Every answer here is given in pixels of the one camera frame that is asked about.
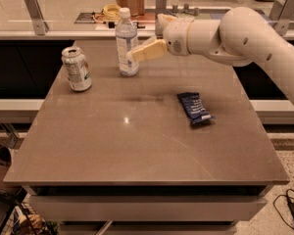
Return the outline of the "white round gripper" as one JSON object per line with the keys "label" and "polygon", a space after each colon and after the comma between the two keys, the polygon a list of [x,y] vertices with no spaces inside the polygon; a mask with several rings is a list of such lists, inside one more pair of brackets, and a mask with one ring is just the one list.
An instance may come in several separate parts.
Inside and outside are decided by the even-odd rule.
{"label": "white round gripper", "polygon": [[141,62],[163,57],[168,51],[175,56],[188,56],[187,36],[193,18],[176,18],[172,15],[159,14],[158,23],[163,31],[163,39],[150,38],[126,53],[131,62]]}

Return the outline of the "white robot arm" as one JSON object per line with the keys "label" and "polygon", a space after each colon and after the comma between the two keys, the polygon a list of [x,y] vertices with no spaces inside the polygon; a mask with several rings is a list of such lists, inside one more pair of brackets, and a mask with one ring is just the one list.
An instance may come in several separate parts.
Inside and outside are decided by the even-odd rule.
{"label": "white robot arm", "polygon": [[132,62],[201,55],[230,66],[257,64],[294,105],[294,46],[256,11],[237,7],[219,20],[160,14],[163,37],[151,37],[126,53]]}

